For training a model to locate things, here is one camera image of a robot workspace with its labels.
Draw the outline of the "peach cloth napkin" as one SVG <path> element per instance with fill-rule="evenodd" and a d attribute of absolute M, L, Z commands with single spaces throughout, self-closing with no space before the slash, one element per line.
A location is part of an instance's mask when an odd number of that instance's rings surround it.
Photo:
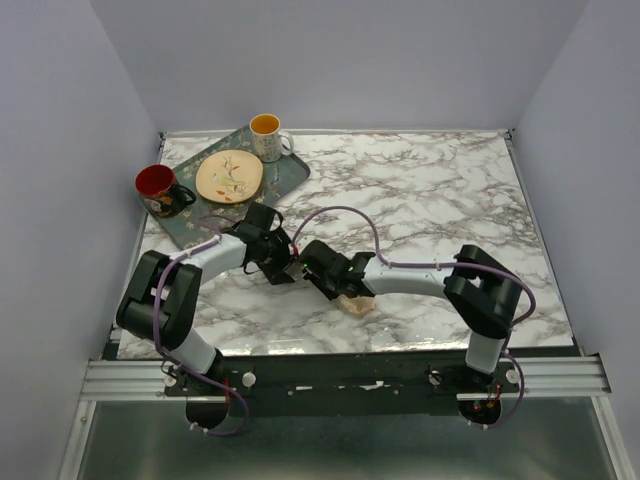
<path fill-rule="evenodd" d="M 355 317 L 363 318 L 376 308 L 376 298 L 367 296 L 347 297 L 340 295 L 335 300 L 336 306 L 343 312 Z"/>

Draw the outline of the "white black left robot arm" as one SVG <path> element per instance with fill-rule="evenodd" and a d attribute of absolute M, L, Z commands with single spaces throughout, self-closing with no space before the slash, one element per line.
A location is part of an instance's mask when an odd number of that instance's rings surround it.
<path fill-rule="evenodd" d="M 203 284 L 230 270 L 257 266 L 272 285 L 289 284 L 292 241 L 275 209 L 253 202 L 245 216 L 199 245 L 172 255 L 155 250 L 139 259 L 116 312 L 116 324 L 150 341 L 166 360 L 182 367 L 201 395 L 223 383 L 222 353 L 194 327 Z"/>

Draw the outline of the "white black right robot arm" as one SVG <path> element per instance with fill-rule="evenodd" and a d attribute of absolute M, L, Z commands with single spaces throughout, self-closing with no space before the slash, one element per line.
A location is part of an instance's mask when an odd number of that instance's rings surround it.
<path fill-rule="evenodd" d="M 385 264 L 372 252 L 352 258 L 315 240 L 299 255 L 304 278 L 328 299 L 413 294 L 448 300 L 471 330 L 460 379 L 480 392 L 496 380 L 496 367 L 524 287 L 484 250 L 465 245 L 452 264 Z"/>

